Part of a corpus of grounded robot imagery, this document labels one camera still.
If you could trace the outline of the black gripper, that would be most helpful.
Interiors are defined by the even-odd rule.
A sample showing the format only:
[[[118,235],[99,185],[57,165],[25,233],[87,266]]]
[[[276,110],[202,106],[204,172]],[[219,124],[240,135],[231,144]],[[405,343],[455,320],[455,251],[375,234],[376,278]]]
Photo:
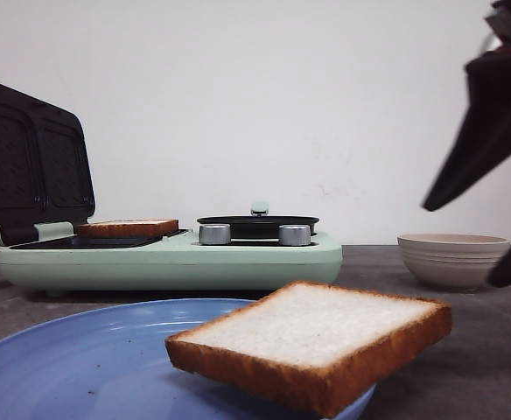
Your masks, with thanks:
[[[435,211],[511,156],[511,0],[491,2],[482,54],[465,65],[469,108],[423,207]]]

